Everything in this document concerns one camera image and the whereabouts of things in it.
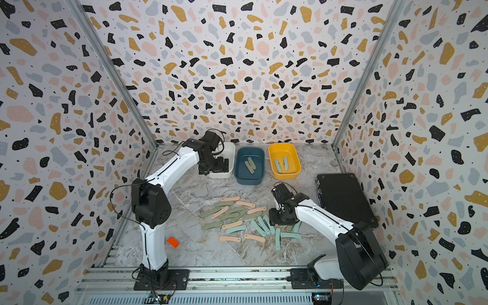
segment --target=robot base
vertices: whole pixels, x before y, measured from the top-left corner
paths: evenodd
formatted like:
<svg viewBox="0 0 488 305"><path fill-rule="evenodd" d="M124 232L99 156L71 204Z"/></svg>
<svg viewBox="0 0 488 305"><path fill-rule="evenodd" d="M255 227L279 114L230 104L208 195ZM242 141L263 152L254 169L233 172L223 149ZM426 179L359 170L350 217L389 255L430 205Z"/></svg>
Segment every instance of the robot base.
<svg viewBox="0 0 488 305"><path fill-rule="evenodd" d="M136 291L151 291L153 287L154 290L171 291L175 289L175 281L176 290L186 290L188 275L190 274L188 269L168 269L168 261L159 270L149 270L143 264L139 268L139 274L134 284Z"/></svg>

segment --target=yellow bin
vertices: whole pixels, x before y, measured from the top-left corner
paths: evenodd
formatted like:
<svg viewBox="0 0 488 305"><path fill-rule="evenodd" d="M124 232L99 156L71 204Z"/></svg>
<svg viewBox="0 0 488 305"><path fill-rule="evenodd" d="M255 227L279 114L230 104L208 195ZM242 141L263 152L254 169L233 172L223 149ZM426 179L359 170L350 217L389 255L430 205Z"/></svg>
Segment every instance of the yellow bin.
<svg viewBox="0 0 488 305"><path fill-rule="evenodd" d="M269 160L271 162L271 169L273 175L278 180L295 179L302 171L300 160L298 159L297 150L295 146L290 143L274 143L268 147ZM288 170L285 170L285 163L283 159L288 158ZM282 173L276 169L275 160L278 160Z"/></svg>

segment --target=orange block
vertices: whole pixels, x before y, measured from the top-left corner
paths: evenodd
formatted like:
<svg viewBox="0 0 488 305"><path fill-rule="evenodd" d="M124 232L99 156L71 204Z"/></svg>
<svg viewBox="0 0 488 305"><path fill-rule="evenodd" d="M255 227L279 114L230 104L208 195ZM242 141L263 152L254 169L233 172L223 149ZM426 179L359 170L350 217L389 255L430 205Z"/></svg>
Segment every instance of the orange block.
<svg viewBox="0 0 488 305"><path fill-rule="evenodd" d="M178 245L180 244L179 241L177 241L176 239L174 239L173 237L170 237L168 239L168 244L172 245L173 247L178 247Z"/></svg>

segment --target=black cable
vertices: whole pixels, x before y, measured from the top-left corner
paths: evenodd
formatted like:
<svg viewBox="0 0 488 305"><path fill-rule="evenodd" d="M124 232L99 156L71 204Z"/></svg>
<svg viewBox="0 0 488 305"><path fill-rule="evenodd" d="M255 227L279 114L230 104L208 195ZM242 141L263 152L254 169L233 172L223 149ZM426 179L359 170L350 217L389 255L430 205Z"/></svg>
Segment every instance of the black cable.
<svg viewBox="0 0 488 305"><path fill-rule="evenodd" d="M293 189L293 191L295 191L295 194L298 194L297 190L294 187L292 187L291 185L289 185L288 183L283 182L283 181L275 182L275 184L273 185L273 187L275 187L278 183L284 183L284 184L288 185L289 187L291 187Z"/></svg>

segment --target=plastic tray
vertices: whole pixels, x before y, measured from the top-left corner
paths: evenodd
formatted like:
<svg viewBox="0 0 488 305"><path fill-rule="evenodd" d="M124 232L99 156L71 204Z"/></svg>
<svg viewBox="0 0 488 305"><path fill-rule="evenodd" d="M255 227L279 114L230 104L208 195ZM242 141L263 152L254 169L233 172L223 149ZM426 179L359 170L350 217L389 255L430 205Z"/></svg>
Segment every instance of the plastic tray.
<svg viewBox="0 0 488 305"><path fill-rule="evenodd" d="M273 175L278 180L295 179L302 171L302 165L298 159L297 150L295 146L290 143L274 143L268 147L269 160L271 162L271 169L273 169ZM288 158L288 170L285 170L285 163L283 159ZM279 173L276 169L275 160L280 162L282 173Z"/></svg>
<svg viewBox="0 0 488 305"><path fill-rule="evenodd" d="M251 157L256 165L254 174L251 174L244 164ZM237 183L243 185L258 185L264 178L264 150L257 147L243 147L237 151L236 166L234 169Z"/></svg>
<svg viewBox="0 0 488 305"><path fill-rule="evenodd" d="M222 145L217 146L217 149L213 152L219 152L222 150ZM223 157L224 159L229 159L229 171L226 173L210 173L208 176L214 179L225 179L232 176L234 171L234 158L236 155L236 146L232 142L224 142L224 151L215 157Z"/></svg>

